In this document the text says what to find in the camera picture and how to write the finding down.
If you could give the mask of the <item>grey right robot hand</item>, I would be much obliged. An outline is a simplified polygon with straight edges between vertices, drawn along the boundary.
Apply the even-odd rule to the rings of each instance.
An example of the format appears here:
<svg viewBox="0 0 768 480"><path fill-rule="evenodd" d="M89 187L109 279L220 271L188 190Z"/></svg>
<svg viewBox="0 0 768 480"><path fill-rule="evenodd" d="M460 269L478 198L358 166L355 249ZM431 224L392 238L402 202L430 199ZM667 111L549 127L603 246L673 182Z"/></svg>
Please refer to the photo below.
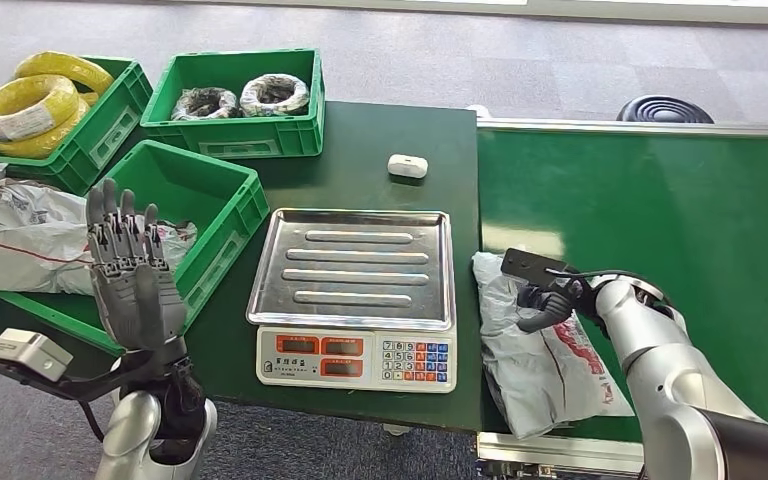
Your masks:
<svg viewBox="0 0 768 480"><path fill-rule="evenodd" d="M549 288L536 284L520 287L516 305L532 312L520 316L517 327L525 333L534 333L564 322L572 315L579 294L576 281L554 282Z"/></svg>

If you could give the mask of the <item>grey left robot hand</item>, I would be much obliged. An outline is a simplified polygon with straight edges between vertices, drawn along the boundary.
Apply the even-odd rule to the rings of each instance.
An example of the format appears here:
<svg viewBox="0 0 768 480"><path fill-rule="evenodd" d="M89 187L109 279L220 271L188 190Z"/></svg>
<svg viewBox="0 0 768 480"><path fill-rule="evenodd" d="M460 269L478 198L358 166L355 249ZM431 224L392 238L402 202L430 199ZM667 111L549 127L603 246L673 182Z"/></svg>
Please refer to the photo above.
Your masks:
<svg viewBox="0 0 768 480"><path fill-rule="evenodd" d="M87 197L93 294L108 336L127 351L157 350L181 333L187 308L163 252L157 206L105 179Z"/></svg>

